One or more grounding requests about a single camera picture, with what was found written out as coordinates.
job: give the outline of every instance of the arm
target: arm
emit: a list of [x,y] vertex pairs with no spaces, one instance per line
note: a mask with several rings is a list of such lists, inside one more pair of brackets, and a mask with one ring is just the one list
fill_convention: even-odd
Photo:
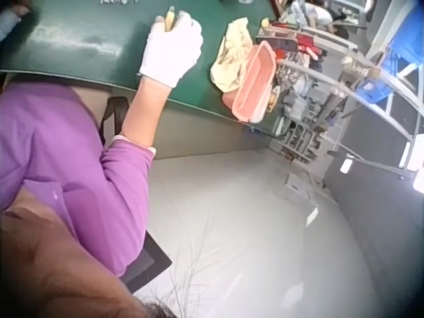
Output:
[[[122,132],[100,158],[116,211],[116,220],[110,224],[113,229],[108,230],[114,233],[114,239],[109,241],[104,259],[118,275],[139,255],[144,242],[148,171],[154,157],[149,147],[153,145],[160,115],[172,88],[197,62],[202,42],[199,23],[187,13],[180,13],[170,32],[165,32],[162,17],[156,19],[140,69],[143,77]],[[93,246],[96,239],[101,238],[90,240]]]
[[332,23],[327,24],[327,30],[328,32],[330,32],[331,34],[334,34],[336,32],[336,29],[334,28]]
[[170,32],[165,31],[164,18],[156,18],[139,71],[143,77],[123,123],[123,136],[143,147],[153,145],[165,102],[197,62],[202,44],[200,24],[188,13],[180,12]]
[[314,17],[314,15],[309,15],[308,20],[309,20],[309,26],[311,28],[317,28],[317,19]]
[[151,147],[170,93],[170,87],[143,77],[125,117],[121,134],[140,146]]

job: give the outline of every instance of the person in background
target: person in background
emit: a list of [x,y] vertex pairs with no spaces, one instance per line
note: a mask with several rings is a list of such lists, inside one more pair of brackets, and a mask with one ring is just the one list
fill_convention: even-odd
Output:
[[321,28],[347,40],[349,38],[347,29],[343,26],[333,26],[333,22],[346,19],[346,15],[343,13],[338,15],[325,5],[325,0],[309,0],[304,6],[297,0],[289,0],[286,6],[290,14],[282,22]]
[[1,288],[29,317],[175,317],[135,299],[119,277],[143,247],[159,118],[202,43],[201,26],[188,13],[179,13],[170,32],[156,18],[137,93],[121,134],[106,149],[71,88],[6,87],[0,97]]
[[29,0],[14,1],[0,12],[0,42],[30,13]]

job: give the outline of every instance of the green mat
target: green mat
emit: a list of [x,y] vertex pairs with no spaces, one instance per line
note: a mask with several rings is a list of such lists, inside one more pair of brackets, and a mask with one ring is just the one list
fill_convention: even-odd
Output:
[[256,35],[260,20],[273,17],[269,0],[32,0],[28,16],[3,43],[0,70],[36,72],[136,89],[144,45],[155,16],[170,5],[185,10],[203,27],[202,55],[172,92],[171,100],[234,119],[209,79],[229,22],[248,17]]

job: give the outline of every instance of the white glove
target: white glove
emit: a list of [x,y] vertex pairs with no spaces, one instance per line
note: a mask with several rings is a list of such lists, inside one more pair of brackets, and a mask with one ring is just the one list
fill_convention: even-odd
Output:
[[180,11],[170,32],[165,32],[164,18],[156,17],[139,73],[174,88],[195,66],[202,44],[201,26],[188,13]]

